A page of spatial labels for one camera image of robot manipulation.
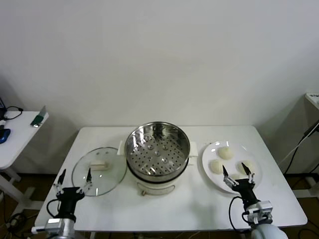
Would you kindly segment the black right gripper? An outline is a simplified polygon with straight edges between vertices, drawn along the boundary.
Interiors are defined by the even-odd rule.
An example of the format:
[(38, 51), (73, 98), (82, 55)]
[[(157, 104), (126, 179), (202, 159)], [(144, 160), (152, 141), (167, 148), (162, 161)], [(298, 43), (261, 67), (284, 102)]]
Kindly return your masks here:
[(225, 166), (222, 166), (223, 169), (223, 182), (233, 191), (238, 192), (241, 197), (243, 204), (255, 204), (258, 202), (257, 197), (255, 196), (253, 189), (255, 187), (254, 176), (255, 173), (252, 173), (249, 167), (247, 167), (243, 162), (241, 163), (246, 175), (248, 176), (245, 179), (234, 180), (232, 179)]

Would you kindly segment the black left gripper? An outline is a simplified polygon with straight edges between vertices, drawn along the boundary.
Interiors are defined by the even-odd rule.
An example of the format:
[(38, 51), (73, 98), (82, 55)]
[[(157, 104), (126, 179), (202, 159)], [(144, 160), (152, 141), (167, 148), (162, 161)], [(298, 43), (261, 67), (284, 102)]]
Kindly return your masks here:
[(65, 174), (66, 169), (64, 169), (62, 174), (59, 176), (57, 183), (53, 184), (56, 190), (57, 199), (60, 202), (57, 216), (73, 217), (77, 202), (82, 200), (85, 197), (85, 194), (92, 188), (91, 168), (88, 170), (85, 184), (81, 187), (63, 188), (62, 184)]

